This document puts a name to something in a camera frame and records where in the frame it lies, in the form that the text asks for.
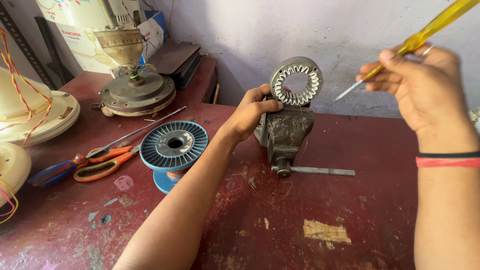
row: copper wire coil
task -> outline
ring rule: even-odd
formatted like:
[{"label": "copper wire coil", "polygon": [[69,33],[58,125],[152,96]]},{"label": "copper wire coil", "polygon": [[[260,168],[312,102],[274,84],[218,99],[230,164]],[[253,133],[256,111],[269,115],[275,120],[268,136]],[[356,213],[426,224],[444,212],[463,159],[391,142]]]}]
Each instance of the copper wire coil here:
[{"label": "copper wire coil", "polygon": [[183,169],[176,172],[167,172],[167,177],[172,181],[179,181],[189,170],[190,168]]}]

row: wrist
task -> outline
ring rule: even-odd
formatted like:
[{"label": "wrist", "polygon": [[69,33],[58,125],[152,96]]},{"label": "wrist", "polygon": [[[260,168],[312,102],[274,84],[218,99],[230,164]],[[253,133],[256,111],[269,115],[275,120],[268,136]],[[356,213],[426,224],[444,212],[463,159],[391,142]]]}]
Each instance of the wrist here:
[{"label": "wrist", "polygon": [[470,122],[425,127],[416,134],[420,153],[466,153],[480,150],[478,133]]},{"label": "wrist", "polygon": [[214,139],[235,147],[240,142],[240,135],[234,130],[221,126],[215,134]]}]

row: orange scissors handle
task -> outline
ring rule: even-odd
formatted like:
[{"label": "orange scissors handle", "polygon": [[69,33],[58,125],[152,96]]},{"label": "orange scissors handle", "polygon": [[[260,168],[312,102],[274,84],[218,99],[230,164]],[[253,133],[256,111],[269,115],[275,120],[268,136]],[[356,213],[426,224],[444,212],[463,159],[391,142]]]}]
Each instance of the orange scissors handle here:
[{"label": "orange scissors handle", "polygon": [[106,151],[105,155],[103,155],[101,157],[97,157],[97,158],[88,158],[88,161],[91,162],[91,163],[104,162],[104,161],[108,160],[109,158],[116,157],[116,156],[119,156],[121,154],[125,154],[128,151],[130,151],[132,148],[133,148],[133,146],[127,146],[127,147],[118,148],[118,149],[107,148],[107,149],[104,150],[104,151]]},{"label": "orange scissors handle", "polygon": [[[73,177],[75,178],[75,180],[77,180],[79,182],[89,182],[89,181],[93,181],[93,180],[103,178],[107,175],[111,175],[112,173],[116,172],[120,168],[121,164],[123,164],[125,161],[129,160],[131,157],[135,156],[136,154],[137,154],[136,152],[127,152],[127,153],[125,153],[125,154],[123,154],[119,157],[116,157],[112,160],[97,164],[95,166],[85,167],[85,168],[79,169],[75,172]],[[113,167],[111,167],[110,169],[108,169],[104,172],[94,174],[94,175],[90,175],[90,176],[85,176],[85,177],[81,176],[81,174],[83,174],[85,172],[98,171],[100,169],[103,169],[103,168],[111,166],[111,165],[113,165]]]}]

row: screwdriver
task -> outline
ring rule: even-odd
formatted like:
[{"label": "screwdriver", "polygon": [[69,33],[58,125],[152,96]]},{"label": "screwdriver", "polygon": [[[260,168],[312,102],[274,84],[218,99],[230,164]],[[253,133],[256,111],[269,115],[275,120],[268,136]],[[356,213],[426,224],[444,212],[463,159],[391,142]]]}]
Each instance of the screwdriver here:
[{"label": "screwdriver", "polygon": [[[414,51],[422,46],[425,41],[433,34],[438,32],[440,29],[451,24],[464,13],[469,11],[475,5],[477,5],[480,0],[457,0],[448,6],[444,11],[442,11],[438,16],[435,17],[426,27],[424,27],[420,32],[411,35],[407,40],[402,44],[402,47],[396,52],[398,55],[404,55],[406,52]],[[384,67],[379,65],[374,70],[370,71],[366,76],[361,80],[352,85],[345,92],[336,97],[333,102],[339,101],[351,90],[355,89],[359,84],[371,79],[375,74],[379,73]]]},{"label": "screwdriver", "polygon": [[72,159],[72,160],[68,160],[68,161],[65,161],[63,163],[50,166],[50,167],[40,171],[39,173],[35,174],[34,176],[32,176],[32,178],[27,180],[27,182],[30,183],[33,186],[49,186],[51,184],[54,184],[54,183],[60,181],[61,179],[63,179],[65,176],[67,176],[71,171],[87,165],[87,163],[88,163],[87,160],[88,160],[89,157],[91,157],[91,156],[109,148],[110,146],[116,144],[117,142],[123,141],[124,139],[126,139],[126,138],[128,138],[128,137],[130,137],[134,134],[139,133],[140,131],[144,130],[145,128],[148,128],[148,127],[162,121],[163,119],[165,119],[169,116],[174,115],[175,113],[183,110],[186,107],[187,106],[183,106],[182,108],[168,114],[165,117],[162,117],[162,118],[158,119],[155,122],[151,122],[150,124],[148,124],[148,125],[146,125],[142,128],[139,128],[139,129],[135,130],[134,132],[132,132],[128,135],[125,135],[122,138],[105,145],[102,148],[98,148],[97,150],[89,153],[86,157],[83,156],[82,154],[77,154],[75,156],[75,158]]}]

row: black wristband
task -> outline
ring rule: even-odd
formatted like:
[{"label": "black wristband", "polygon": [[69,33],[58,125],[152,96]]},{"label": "black wristband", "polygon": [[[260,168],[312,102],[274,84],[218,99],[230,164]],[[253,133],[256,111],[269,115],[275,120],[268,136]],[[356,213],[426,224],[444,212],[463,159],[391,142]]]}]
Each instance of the black wristband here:
[{"label": "black wristband", "polygon": [[467,152],[467,153],[451,153],[451,154],[432,154],[432,153],[420,153],[419,158],[429,159],[468,159],[468,158],[480,158],[480,151]]}]

